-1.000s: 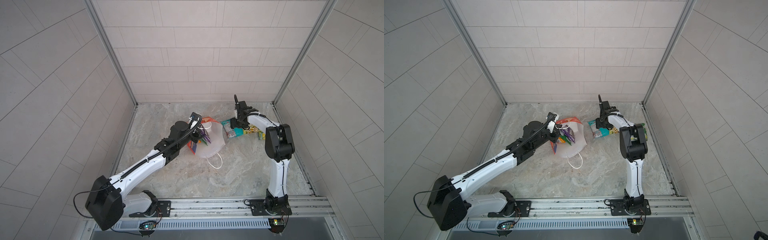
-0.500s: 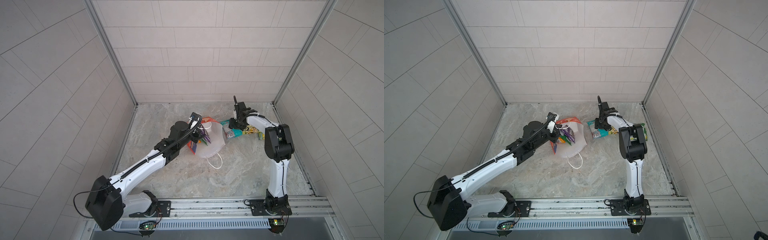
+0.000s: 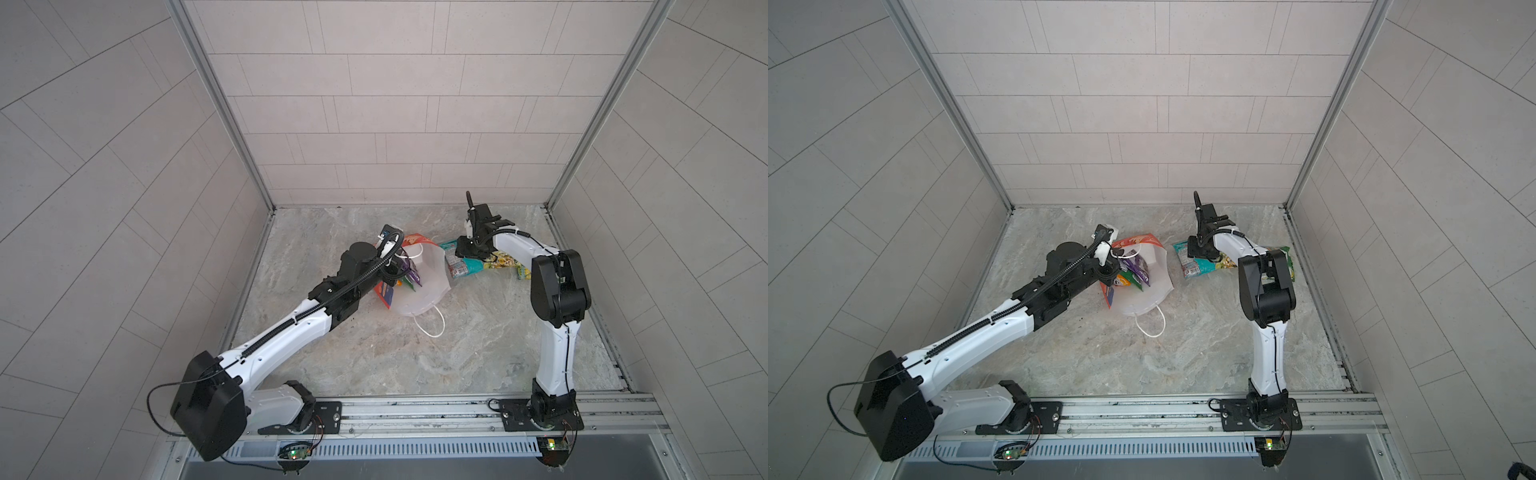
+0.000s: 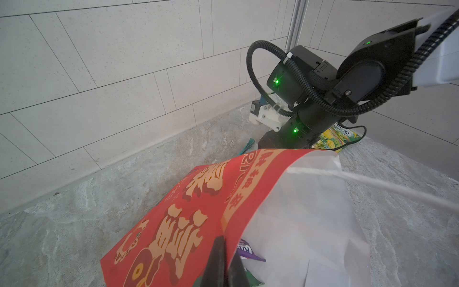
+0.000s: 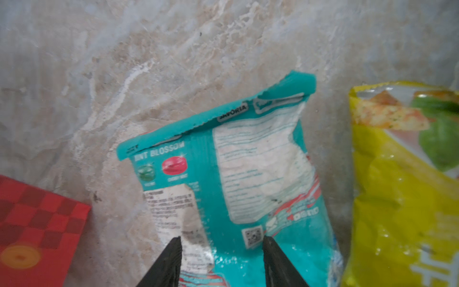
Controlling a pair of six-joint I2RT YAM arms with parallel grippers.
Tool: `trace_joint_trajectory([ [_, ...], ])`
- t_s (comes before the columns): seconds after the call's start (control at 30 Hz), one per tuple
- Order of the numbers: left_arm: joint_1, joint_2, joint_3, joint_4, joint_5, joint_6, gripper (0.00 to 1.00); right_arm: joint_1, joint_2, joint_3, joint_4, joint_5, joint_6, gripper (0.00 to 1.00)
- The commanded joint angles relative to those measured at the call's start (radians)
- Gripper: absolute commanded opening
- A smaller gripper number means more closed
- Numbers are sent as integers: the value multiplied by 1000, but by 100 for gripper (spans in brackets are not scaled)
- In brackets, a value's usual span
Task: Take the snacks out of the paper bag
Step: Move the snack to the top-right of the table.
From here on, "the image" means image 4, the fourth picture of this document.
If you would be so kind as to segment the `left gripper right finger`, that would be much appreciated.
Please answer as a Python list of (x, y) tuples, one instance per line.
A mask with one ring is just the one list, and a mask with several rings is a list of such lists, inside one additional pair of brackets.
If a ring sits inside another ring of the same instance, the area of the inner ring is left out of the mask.
[(237, 251), (234, 253), (233, 259), (227, 270), (227, 286), (250, 287), (245, 268)]

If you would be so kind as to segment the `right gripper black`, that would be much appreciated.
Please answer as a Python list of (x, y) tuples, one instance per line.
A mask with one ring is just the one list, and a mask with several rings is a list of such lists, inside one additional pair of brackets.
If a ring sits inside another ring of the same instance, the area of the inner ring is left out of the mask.
[[(288, 54), (319, 94), (325, 94), (335, 86), (337, 69), (328, 61), (302, 45), (292, 48)], [(270, 97), (276, 97), (274, 104), (280, 110), (291, 112), (292, 116), (279, 132), (267, 132), (260, 139), (259, 148), (311, 148), (323, 132), (339, 121), (308, 98), (282, 61), (276, 65), (266, 85), (272, 91)], [(261, 101), (269, 104), (265, 97)]]

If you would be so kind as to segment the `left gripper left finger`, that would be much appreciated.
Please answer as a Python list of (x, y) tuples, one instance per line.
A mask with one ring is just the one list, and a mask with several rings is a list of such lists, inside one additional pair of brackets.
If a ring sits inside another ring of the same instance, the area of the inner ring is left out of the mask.
[(225, 239), (223, 236), (219, 236), (214, 240), (200, 286), (226, 287), (226, 270), (227, 263)]

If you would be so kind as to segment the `purple snack packet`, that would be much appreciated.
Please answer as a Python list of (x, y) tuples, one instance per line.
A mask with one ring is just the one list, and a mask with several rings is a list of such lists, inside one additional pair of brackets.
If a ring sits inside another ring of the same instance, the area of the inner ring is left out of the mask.
[(266, 262), (266, 259), (258, 256), (252, 249), (251, 245), (244, 239), (240, 239), (237, 252), (243, 259), (253, 259), (260, 262)]

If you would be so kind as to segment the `green snack packet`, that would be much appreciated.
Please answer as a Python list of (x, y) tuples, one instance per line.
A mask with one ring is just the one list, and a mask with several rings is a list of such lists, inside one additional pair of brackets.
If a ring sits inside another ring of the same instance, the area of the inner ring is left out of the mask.
[(345, 147), (360, 142), (367, 133), (365, 126), (348, 127), (343, 123), (334, 124), (319, 136), (311, 149), (331, 150), (339, 153)]

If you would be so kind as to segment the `teal snack packet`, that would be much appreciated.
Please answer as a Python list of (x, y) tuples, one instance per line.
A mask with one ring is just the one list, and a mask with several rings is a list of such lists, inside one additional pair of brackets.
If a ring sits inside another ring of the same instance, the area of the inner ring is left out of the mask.
[(255, 144), (255, 140), (253, 138), (250, 138), (249, 142), (246, 144), (244, 149), (242, 149), (240, 155), (247, 153)]

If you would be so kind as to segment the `red paper gift bag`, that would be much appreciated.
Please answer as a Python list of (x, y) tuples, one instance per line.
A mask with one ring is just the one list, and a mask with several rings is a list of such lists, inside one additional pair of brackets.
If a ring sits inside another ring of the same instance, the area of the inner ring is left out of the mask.
[(259, 149), (195, 167), (102, 259), (109, 287), (200, 287), (214, 240), (227, 270), (240, 239), (250, 287), (368, 287), (370, 247), (345, 181), (457, 214), (456, 203), (344, 172), (337, 153)]

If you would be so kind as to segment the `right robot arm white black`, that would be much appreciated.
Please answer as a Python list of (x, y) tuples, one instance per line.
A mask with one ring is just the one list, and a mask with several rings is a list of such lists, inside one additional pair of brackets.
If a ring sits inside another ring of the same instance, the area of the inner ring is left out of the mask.
[(459, 78), (459, 13), (445, 10), (365, 38), (335, 68), (307, 48), (265, 40), (246, 55), (260, 93), (250, 118), (270, 128), (260, 149), (311, 149), (325, 132), (419, 87)]

